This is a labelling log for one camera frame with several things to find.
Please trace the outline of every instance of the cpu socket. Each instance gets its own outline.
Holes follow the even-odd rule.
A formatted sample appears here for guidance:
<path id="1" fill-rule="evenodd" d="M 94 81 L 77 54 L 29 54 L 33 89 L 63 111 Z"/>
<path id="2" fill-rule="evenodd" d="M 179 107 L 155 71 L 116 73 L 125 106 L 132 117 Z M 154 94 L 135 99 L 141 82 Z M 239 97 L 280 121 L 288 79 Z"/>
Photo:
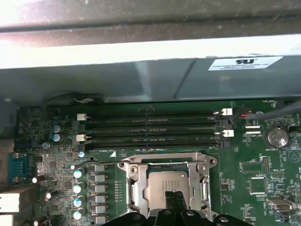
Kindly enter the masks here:
<path id="1" fill-rule="evenodd" d="M 128 212 L 145 217 L 150 210 L 165 209 L 165 191 L 181 191 L 188 209 L 199 210 L 209 220 L 211 210 L 209 169 L 217 159 L 202 153 L 137 154 L 118 167 L 127 176 Z"/>

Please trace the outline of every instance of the green circuit board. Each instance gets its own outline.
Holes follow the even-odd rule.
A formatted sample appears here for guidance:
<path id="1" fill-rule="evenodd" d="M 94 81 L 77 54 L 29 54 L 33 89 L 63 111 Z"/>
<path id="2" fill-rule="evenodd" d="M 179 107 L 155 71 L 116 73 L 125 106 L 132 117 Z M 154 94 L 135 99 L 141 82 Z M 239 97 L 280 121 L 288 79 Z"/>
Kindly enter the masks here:
<path id="1" fill-rule="evenodd" d="M 210 189 L 212 210 L 221 214 L 229 214 L 245 220 L 256 226 L 277 226 L 284 224 L 273 209 L 267 204 L 267 198 L 287 198 L 296 203 L 301 202 L 301 168 L 299 148 L 301 133 L 300 116 L 287 115 L 272 120 L 242 120 L 234 125 L 229 125 L 234 130 L 234 137 L 229 137 L 229 146 L 216 145 L 175 145 L 163 146 L 153 149 L 139 149 L 118 147 L 83 149 L 82 145 L 74 142 L 74 136 L 79 134 L 80 127 L 77 114 L 97 116 L 107 119 L 107 127 L 112 120 L 135 115 L 139 119 L 145 115 L 160 115 L 162 118 L 178 114 L 176 121 L 186 120 L 192 126 L 195 121 L 183 119 L 186 115 L 195 115 L 203 112 L 212 112 L 223 108 L 245 106 L 252 112 L 268 112 L 274 110 L 276 100 L 238 100 L 238 101 L 210 101 L 210 102 L 179 102 L 179 103 L 147 103 L 147 104 L 119 104 L 100 106 L 66 106 L 53 107 L 47 111 L 47 119 L 39 108 L 23 108 L 19 111 L 19 136 L 15 139 L 15 150 L 27 152 L 30 155 L 42 156 L 43 160 L 36 163 L 37 174 L 47 177 L 40 185 L 40 201 L 33 208 L 35 217 L 59 215 L 62 226 L 89 226 L 95 224 L 93 207 L 85 202 L 83 208 L 85 216 L 81 220 L 74 220 L 73 213 L 76 207 L 73 201 L 77 195 L 72 188 L 77 181 L 73 176 L 71 165 L 79 164 L 86 160 L 118 161 L 137 153 L 177 153 L 201 152 L 215 157 L 218 165 L 210 171 Z M 60 126 L 60 138 L 53 141 L 53 126 Z M 120 126 L 130 128 L 126 121 L 120 121 Z M 287 129 L 290 143 L 285 148 L 271 147 L 267 144 L 266 131 L 274 126 L 283 126 Z M 78 157 L 78 152 L 84 151 L 83 158 Z M 108 209 L 107 220 L 114 219 L 127 211 L 126 205 L 126 178 L 125 172 L 116 165 L 106 166 L 106 196 Z M 89 197 L 90 178 L 93 171 L 87 169 L 82 182 L 88 185 L 85 193 Z M 59 195 L 46 202 L 44 193 L 49 189 L 57 189 Z M 293 216 L 290 223 L 297 222 L 298 214 Z"/>

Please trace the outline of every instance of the surface-mount component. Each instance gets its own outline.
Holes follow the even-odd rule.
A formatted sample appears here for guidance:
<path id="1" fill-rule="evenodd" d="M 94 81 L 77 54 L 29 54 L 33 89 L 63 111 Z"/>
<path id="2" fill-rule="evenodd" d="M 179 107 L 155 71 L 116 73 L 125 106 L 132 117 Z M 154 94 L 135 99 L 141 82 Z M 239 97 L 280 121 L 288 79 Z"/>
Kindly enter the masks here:
<path id="1" fill-rule="evenodd" d="M 107 205 L 98 205 L 95 207 L 95 213 L 105 213 L 107 211 Z"/>
<path id="2" fill-rule="evenodd" d="M 105 174 L 96 174 L 95 175 L 95 182 L 104 183 L 105 181 L 106 181 L 106 175 Z"/>
<path id="3" fill-rule="evenodd" d="M 209 169 L 217 164 L 216 158 L 196 152 L 137 154 L 123 160 L 129 162 L 118 165 L 127 174 L 128 211 L 147 217 L 151 208 L 165 208 L 164 191 L 182 189 L 187 206 L 207 206 L 204 212 L 212 220 Z"/>
<path id="4" fill-rule="evenodd" d="M 95 192 L 104 193 L 107 190 L 107 185 L 95 185 Z"/>
<path id="5" fill-rule="evenodd" d="M 107 222 L 107 216 L 106 215 L 98 215 L 96 217 L 96 225 L 102 225 L 105 224 Z"/>
<path id="6" fill-rule="evenodd" d="M 250 194 L 265 194 L 266 179 L 265 177 L 250 178 Z"/>
<path id="7" fill-rule="evenodd" d="M 106 195 L 96 195 L 95 196 L 95 203 L 105 203 L 107 200 Z"/>
<path id="8" fill-rule="evenodd" d="M 104 165 L 95 165 L 94 166 L 94 171 L 96 173 L 99 173 L 99 172 L 104 172 L 105 171 L 105 166 Z"/>
<path id="9" fill-rule="evenodd" d="M 20 212 L 35 203 L 39 196 L 39 185 L 18 185 L 0 193 L 0 213 Z"/>

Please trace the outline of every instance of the chip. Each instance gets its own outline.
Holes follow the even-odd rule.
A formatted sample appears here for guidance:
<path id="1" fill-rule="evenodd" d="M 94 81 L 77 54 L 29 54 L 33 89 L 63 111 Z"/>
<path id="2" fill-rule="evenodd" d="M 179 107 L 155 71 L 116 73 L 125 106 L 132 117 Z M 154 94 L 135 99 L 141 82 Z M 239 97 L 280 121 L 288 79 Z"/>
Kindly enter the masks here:
<path id="1" fill-rule="evenodd" d="M 72 183 L 71 183 L 71 181 L 65 181 L 65 182 L 64 182 L 64 186 L 65 186 L 65 188 L 72 188 Z"/>
<path id="2" fill-rule="evenodd" d="M 228 191 L 228 190 L 229 190 L 228 184 L 222 184 L 222 185 L 221 185 L 221 189 L 222 189 L 223 191 Z"/>
<path id="3" fill-rule="evenodd" d="M 181 191 L 186 202 L 190 198 L 190 185 L 185 171 L 151 172 L 148 178 L 148 187 L 144 196 L 149 201 L 149 208 L 164 209 L 166 205 L 165 191 Z"/>
<path id="4" fill-rule="evenodd" d="M 56 162 L 55 161 L 49 162 L 49 167 L 50 168 L 56 168 Z"/>
<path id="5" fill-rule="evenodd" d="M 266 181 L 264 177 L 250 178 L 250 194 L 265 194 Z"/>
<path id="6" fill-rule="evenodd" d="M 58 211 L 58 206 L 57 205 L 52 205 L 51 206 L 51 211 Z"/>
<path id="7" fill-rule="evenodd" d="M 52 181 L 51 181 L 51 186 L 56 186 L 56 185 L 57 185 L 56 180 L 52 180 Z"/>

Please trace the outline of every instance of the electrolytic capacitor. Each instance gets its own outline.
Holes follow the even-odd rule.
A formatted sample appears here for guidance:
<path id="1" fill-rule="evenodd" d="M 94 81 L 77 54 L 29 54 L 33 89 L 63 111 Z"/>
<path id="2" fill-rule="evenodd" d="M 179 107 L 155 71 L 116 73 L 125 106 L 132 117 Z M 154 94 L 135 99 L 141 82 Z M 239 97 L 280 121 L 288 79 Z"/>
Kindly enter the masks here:
<path id="1" fill-rule="evenodd" d="M 73 214 L 73 218 L 75 220 L 80 220 L 81 217 L 85 214 L 85 209 L 84 208 L 79 208 L 74 214 Z"/>
<path id="2" fill-rule="evenodd" d="M 63 135 L 62 135 L 62 134 L 56 133 L 56 134 L 54 134 L 54 135 L 52 136 L 52 140 L 55 141 L 55 142 L 62 141 L 62 140 L 63 140 Z"/>
<path id="3" fill-rule="evenodd" d="M 58 190 L 53 190 L 53 191 L 46 192 L 45 197 L 47 199 L 51 199 L 52 197 L 54 197 L 55 195 L 58 195 L 58 194 L 59 194 Z"/>
<path id="4" fill-rule="evenodd" d="M 84 152 L 79 152 L 79 157 L 80 157 L 80 158 L 85 157 L 85 153 L 84 153 Z"/>
<path id="5" fill-rule="evenodd" d="M 77 170 L 74 171 L 73 175 L 75 178 L 81 178 L 84 174 L 86 173 L 86 171 L 83 168 L 78 168 Z"/>
<path id="6" fill-rule="evenodd" d="M 47 216 L 46 215 L 40 217 L 39 219 L 36 219 L 33 222 L 33 226 L 40 226 L 40 225 L 42 225 L 45 222 L 45 220 L 47 220 Z"/>
<path id="7" fill-rule="evenodd" d="M 80 193 L 82 190 L 85 189 L 85 184 L 83 182 L 79 182 L 77 185 L 73 187 L 74 193 Z"/>
<path id="8" fill-rule="evenodd" d="M 44 181 L 44 180 L 46 180 L 46 177 L 45 177 L 44 175 L 39 175 L 39 176 L 34 177 L 34 178 L 32 179 L 32 182 L 33 182 L 34 184 L 36 184 L 36 183 L 42 182 L 42 181 Z"/>
<path id="9" fill-rule="evenodd" d="M 85 197 L 82 196 L 82 195 L 80 195 L 79 197 L 77 197 L 77 198 L 74 200 L 73 204 L 74 204 L 75 207 L 80 207 L 80 206 L 83 204 L 83 202 L 84 202 L 85 200 L 86 200 Z"/>
<path id="10" fill-rule="evenodd" d="M 52 131 L 54 133 L 59 133 L 62 131 L 61 127 L 59 125 L 54 125 L 53 128 L 52 128 Z"/>

